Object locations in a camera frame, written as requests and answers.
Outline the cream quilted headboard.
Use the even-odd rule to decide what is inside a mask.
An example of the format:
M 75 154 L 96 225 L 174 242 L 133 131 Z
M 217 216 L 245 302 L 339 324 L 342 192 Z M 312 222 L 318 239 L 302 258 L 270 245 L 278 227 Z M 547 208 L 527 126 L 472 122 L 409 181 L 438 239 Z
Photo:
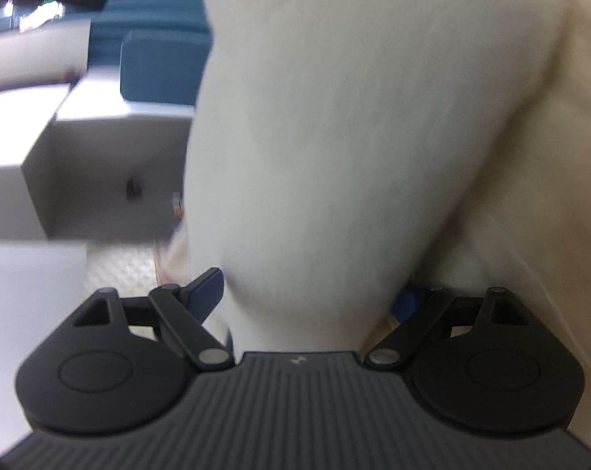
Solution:
M 154 242 L 91 242 L 86 246 L 84 293 L 113 287 L 121 297 L 142 296 L 158 286 Z

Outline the blue upholstered chair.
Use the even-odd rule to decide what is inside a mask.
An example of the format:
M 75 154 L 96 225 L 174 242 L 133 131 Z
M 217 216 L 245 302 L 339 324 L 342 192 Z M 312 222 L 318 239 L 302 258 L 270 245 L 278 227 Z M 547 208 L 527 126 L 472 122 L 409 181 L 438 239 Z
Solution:
M 133 31 L 120 50 L 124 100 L 194 106 L 212 49 L 209 33 Z

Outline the grey bedside shelf unit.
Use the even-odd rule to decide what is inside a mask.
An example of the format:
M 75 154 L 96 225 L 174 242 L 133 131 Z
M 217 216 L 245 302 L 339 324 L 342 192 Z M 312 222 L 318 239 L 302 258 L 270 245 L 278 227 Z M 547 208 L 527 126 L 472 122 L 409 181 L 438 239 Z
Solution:
M 193 116 L 124 100 L 111 69 L 0 91 L 0 240 L 168 239 Z

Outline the cream striped fleece sweater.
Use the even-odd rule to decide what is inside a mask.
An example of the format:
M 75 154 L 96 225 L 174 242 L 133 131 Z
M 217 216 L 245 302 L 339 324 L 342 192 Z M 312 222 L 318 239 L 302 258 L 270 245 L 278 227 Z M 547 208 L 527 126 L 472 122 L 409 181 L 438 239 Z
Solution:
M 248 351 L 357 350 L 410 279 L 518 293 L 582 363 L 591 0 L 204 0 L 214 43 L 167 265 Z

